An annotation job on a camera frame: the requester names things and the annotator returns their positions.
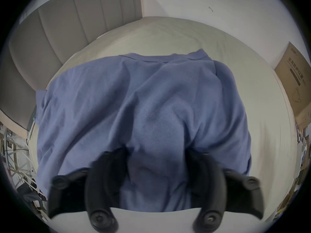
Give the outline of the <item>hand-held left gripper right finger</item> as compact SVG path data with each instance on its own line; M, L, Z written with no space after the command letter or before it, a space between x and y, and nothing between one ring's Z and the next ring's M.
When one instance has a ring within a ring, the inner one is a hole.
M191 208L201 209L192 224L195 233L215 232L224 212L263 218L264 200L259 179L223 169L210 154L194 149L185 150L185 160Z

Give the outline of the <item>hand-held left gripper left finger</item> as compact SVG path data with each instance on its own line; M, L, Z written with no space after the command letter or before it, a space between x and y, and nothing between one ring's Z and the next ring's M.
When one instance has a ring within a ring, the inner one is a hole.
M91 226L100 233L119 228L111 208L120 207L120 189L127 175L126 148L101 154L89 168L52 178L48 216L87 212Z

